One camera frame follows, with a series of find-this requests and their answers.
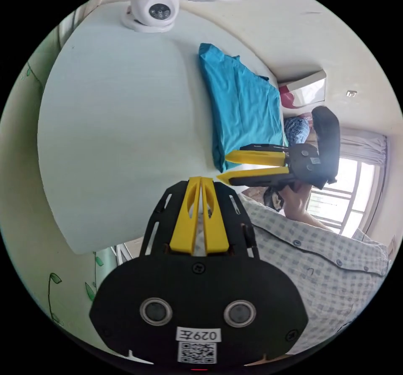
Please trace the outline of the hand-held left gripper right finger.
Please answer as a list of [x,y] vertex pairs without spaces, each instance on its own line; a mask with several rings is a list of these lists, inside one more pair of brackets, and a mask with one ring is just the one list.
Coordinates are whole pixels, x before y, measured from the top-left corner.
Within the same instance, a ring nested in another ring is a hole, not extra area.
[[226,253],[229,242],[215,185],[211,178],[201,178],[201,192],[205,252],[207,254]]

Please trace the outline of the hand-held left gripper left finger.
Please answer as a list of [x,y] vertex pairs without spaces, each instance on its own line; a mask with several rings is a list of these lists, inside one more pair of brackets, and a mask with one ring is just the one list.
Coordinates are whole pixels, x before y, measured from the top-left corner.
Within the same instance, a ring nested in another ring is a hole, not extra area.
[[201,177],[191,177],[187,182],[169,246],[175,253],[193,253],[198,225]]

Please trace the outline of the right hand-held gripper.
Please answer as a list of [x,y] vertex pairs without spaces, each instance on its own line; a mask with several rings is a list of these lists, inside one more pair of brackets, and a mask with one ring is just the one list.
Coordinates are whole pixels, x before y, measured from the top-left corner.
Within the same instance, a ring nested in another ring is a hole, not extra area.
[[217,179],[227,185],[293,188],[298,181],[317,189],[335,182],[335,153],[320,150],[311,144],[292,147],[271,144],[250,144],[230,152],[225,161],[235,164],[260,165],[260,169],[227,171]]

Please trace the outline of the person's right hand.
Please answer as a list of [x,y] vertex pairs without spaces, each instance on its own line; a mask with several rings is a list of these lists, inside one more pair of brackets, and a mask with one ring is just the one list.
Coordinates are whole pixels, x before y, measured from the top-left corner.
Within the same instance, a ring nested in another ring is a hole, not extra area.
[[284,215],[294,221],[303,221],[307,215],[306,206],[312,186],[298,182],[293,187],[285,186],[280,191],[274,191],[264,196],[264,202],[271,208],[284,210]]

